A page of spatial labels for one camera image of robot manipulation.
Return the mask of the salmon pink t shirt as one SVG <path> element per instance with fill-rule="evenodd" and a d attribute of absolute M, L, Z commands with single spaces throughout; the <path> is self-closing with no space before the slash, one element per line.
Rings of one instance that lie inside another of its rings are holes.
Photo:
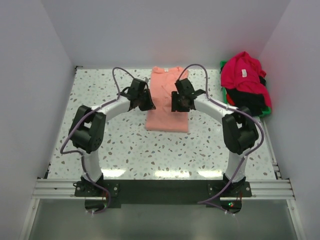
<path fill-rule="evenodd" d="M 149 90 L 154 110 L 147 113 L 145 127 L 148 131 L 186 133 L 189 130 L 188 113 L 172 112 L 172 92 L 177 90 L 175 82 L 182 75 L 187 78 L 188 71 L 176 66 L 160 68 L 155 66 L 151 71 Z"/>

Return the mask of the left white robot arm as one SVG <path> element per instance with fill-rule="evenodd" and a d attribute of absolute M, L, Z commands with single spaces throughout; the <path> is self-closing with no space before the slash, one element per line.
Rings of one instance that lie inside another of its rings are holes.
<path fill-rule="evenodd" d="M 99 148 L 106 123 L 135 108 L 142 112 L 156 109 L 148 83 L 137 78 L 119 93 L 117 99 L 92 107 L 81 105 L 77 109 L 67 137 L 75 150 L 69 150 L 66 154 L 80 154 L 82 178 L 87 181 L 85 189 L 92 196 L 99 196 L 104 190 Z"/>

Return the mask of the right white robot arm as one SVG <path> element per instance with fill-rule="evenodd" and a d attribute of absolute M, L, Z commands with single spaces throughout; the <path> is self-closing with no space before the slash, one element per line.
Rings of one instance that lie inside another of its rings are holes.
<path fill-rule="evenodd" d="M 223 192 L 230 197 L 240 190 L 239 182 L 245 180 L 247 154 L 255 146 L 259 133 L 248 108 L 242 110 L 221 101 L 207 98 L 203 89 L 195 90 L 187 79 L 175 82 L 176 91 L 171 93 L 172 112 L 190 112 L 196 110 L 204 113 L 222 125 L 223 141 L 229 150 L 228 164 L 223 177 Z"/>

